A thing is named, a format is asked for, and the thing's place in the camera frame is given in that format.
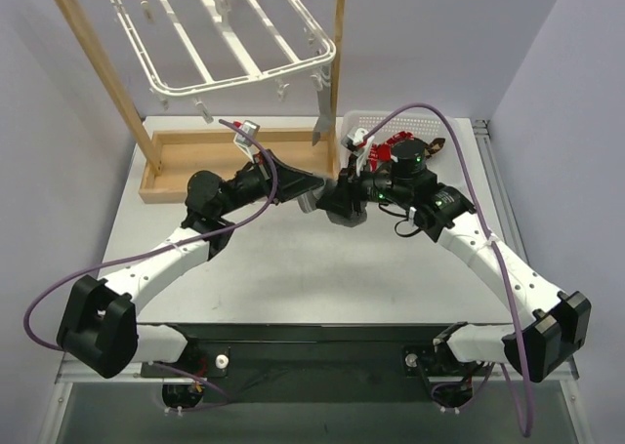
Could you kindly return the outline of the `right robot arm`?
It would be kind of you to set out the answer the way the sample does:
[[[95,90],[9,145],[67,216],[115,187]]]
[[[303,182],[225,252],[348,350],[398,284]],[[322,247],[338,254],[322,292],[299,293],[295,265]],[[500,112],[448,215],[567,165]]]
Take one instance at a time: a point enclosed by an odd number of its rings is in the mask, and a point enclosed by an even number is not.
[[[591,303],[541,277],[494,232],[481,228],[476,206],[438,181],[427,167],[428,155],[417,139],[395,143],[389,160],[375,166],[357,150],[315,206],[344,224],[364,221],[367,203],[400,207],[418,233],[455,255],[509,308],[509,324],[459,322],[435,337],[433,360],[440,371],[504,363],[540,383],[584,344]]]

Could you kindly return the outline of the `red patterned sock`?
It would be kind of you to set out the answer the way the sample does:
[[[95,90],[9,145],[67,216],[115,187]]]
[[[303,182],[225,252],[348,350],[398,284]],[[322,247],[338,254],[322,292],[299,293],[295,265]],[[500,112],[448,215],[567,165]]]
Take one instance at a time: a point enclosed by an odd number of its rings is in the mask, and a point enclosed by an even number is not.
[[[371,171],[376,171],[380,164],[391,160],[392,147],[402,141],[412,140],[410,132],[400,131],[381,143],[373,143],[368,152],[368,164]]]

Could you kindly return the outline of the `grey striped sock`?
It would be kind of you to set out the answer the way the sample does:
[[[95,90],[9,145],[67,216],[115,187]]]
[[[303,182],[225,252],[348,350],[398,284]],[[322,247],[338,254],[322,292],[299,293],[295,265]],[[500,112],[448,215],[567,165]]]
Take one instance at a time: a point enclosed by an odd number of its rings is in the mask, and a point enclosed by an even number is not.
[[[331,104],[331,79],[328,73],[320,69],[312,75],[317,93],[318,117],[312,129],[312,146],[316,146],[323,134],[327,133],[334,122]]]

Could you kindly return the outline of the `white plastic clip hanger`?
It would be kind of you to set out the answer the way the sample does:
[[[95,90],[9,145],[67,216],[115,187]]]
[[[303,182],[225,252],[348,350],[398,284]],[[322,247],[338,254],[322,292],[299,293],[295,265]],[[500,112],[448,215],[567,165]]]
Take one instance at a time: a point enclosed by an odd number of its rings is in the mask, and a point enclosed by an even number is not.
[[[171,100],[190,100],[199,114],[207,122],[213,121],[202,98],[208,94],[221,92],[226,89],[250,86],[258,83],[273,82],[276,85],[277,97],[283,101],[289,87],[287,80],[298,74],[308,74],[312,79],[313,87],[317,92],[317,104],[321,116],[328,113],[331,106],[331,70],[332,63],[338,54],[338,46],[321,27],[313,14],[302,0],[285,0],[294,11],[297,20],[303,24],[309,47],[314,53],[302,57],[295,48],[280,33],[270,15],[262,7],[259,0],[244,0],[253,14],[253,20],[260,24],[260,32],[266,34],[269,40],[283,55],[284,61],[274,67],[261,67],[252,57],[252,54],[235,31],[230,22],[230,5],[227,0],[198,0],[205,11],[208,21],[215,28],[218,39],[223,41],[226,49],[232,54],[234,61],[241,71],[233,76],[218,78],[212,72],[208,63],[202,58],[183,22],[171,4],[170,0],[156,0],[164,11],[167,21],[176,33],[182,48],[187,54],[196,73],[197,81],[184,86],[170,86],[158,72],[147,45],[143,41],[130,13],[123,0],[109,0],[118,21],[121,23],[127,39],[141,65],[152,94],[158,98],[163,109],[169,107]]]

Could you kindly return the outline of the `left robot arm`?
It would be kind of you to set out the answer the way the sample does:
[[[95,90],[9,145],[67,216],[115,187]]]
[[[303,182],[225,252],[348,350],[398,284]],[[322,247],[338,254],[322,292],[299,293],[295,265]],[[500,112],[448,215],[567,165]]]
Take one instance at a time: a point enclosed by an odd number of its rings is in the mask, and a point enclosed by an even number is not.
[[[225,216],[258,200],[278,204],[323,187],[325,179],[257,154],[228,181],[199,171],[187,183],[187,216],[152,256],[124,262],[101,279],[84,275],[72,286],[57,344],[105,379],[131,363],[162,362],[175,376],[196,369],[197,350],[177,328],[141,325],[138,314],[161,292],[214,259],[235,227]]]

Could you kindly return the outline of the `brown argyle sock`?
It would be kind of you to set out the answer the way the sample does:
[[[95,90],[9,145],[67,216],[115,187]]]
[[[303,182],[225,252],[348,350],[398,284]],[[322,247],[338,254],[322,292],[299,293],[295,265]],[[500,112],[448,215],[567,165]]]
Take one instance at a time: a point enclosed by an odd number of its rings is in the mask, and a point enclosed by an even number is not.
[[[445,145],[444,138],[435,138],[430,143],[427,143],[425,146],[426,158],[431,159],[432,157],[434,157],[437,153],[442,151],[444,145]]]

